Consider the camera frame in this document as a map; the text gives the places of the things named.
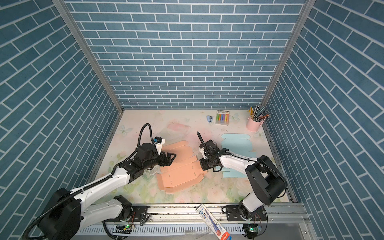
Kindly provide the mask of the pink cardboard box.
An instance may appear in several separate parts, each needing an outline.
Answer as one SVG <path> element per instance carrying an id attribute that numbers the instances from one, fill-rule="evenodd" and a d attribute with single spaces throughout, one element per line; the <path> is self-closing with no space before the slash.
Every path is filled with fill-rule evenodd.
<path id="1" fill-rule="evenodd" d="M 166 153 L 176 154 L 176 158 L 168 167 L 161 167 L 157 174 L 158 187 L 167 194 L 185 190 L 200 183 L 207 171 L 204 171 L 194 154 L 189 142 L 180 141 L 164 146 L 162 150 Z"/>

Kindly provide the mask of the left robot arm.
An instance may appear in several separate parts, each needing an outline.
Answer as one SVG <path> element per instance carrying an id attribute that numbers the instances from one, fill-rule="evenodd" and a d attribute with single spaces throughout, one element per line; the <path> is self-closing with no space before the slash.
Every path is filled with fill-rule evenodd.
<path id="1" fill-rule="evenodd" d="M 138 143 L 134 152 L 117 163 L 112 172 L 87 185 L 67 191 L 54 192 L 42 214 L 33 220 L 22 235 L 29 240 L 29 233 L 38 227 L 43 236 L 40 240 L 70 240 L 76 233 L 90 225 L 109 219 L 132 219 L 131 203 L 122 196 L 96 204 L 111 191 L 133 182 L 145 170 L 154 166 L 170 166 L 176 154 L 162 151 L 165 139 L 151 138 L 150 143 Z"/>

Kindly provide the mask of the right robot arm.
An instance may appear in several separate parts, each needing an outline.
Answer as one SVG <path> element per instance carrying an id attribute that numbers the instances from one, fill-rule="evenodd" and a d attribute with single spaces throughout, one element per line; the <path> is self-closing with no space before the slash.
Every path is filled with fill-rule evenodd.
<path id="1" fill-rule="evenodd" d="M 201 142 L 199 151 L 203 156 L 200 165 L 204 171 L 213 169 L 218 172 L 218 167 L 228 168 L 247 176 L 252 191 L 239 202 L 239 212 L 245 220 L 253 218 L 260 207 L 271 205 L 286 190 L 287 181 L 269 157 L 236 155 L 229 149 L 220 149 L 212 140 L 205 142 L 200 132 L 197 135 Z"/>

